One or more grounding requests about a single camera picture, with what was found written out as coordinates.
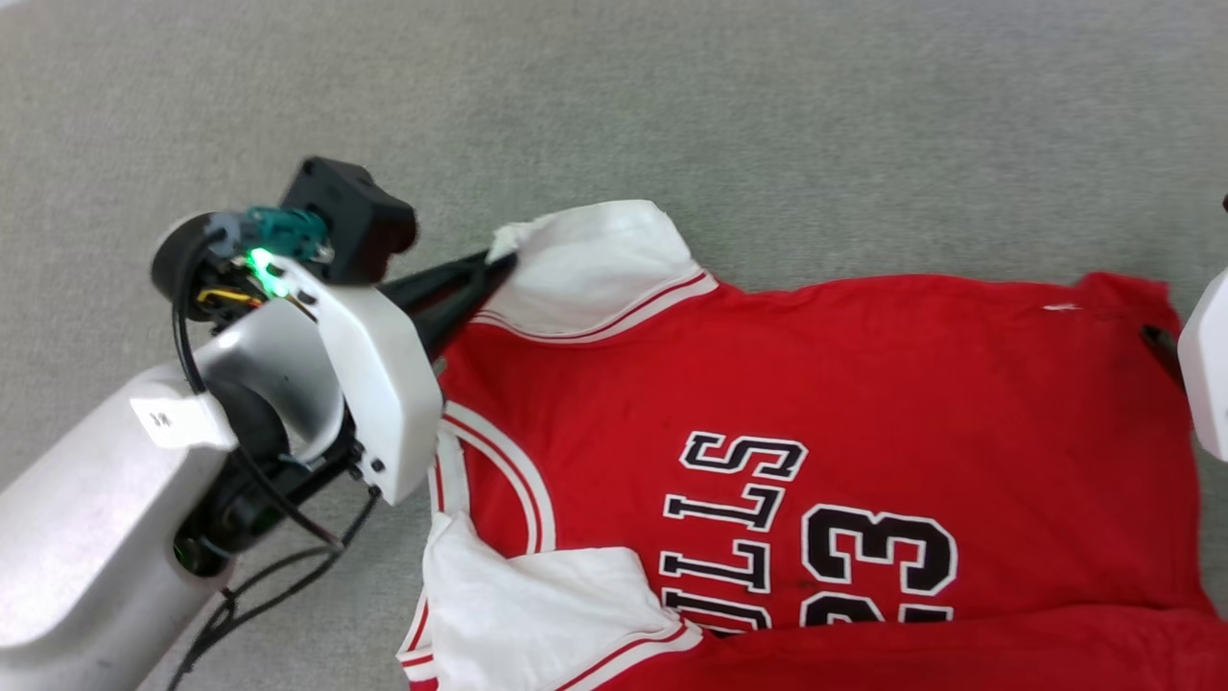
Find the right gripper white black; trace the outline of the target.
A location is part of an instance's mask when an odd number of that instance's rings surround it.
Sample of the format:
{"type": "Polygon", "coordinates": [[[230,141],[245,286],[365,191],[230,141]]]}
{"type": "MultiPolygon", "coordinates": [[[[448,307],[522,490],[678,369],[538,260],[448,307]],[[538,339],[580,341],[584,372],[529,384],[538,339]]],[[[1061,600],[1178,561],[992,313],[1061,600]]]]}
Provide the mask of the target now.
{"type": "Polygon", "coordinates": [[[1176,385],[1185,385],[1192,428],[1202,449],[1227,461],[1227,272],[1203,290],[1178,342],[1153,324],[1141,338],[1176,385]]]}

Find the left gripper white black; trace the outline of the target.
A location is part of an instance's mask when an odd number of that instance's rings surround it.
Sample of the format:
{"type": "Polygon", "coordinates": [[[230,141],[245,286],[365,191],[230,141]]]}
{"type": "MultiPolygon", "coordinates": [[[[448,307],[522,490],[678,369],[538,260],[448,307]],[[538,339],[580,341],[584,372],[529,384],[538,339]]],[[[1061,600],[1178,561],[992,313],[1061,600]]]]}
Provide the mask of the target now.
{"type": "Polygon", "coordinates": [[[291,239],[298,218],[181,218],[154,254],[154,287],[174,298],[184,281],[188,319],[215,324],[196,353],[214,396],[223,385],[260,396],[273,428],[303,443],[290,463],[316,475],[329,452],[355,452],[360,476],[395,506],[433,463],[443,411],[433,360],[503,287],[517,253],[475,252],[379,288],[335,284],[332,242],[291,239]]]}

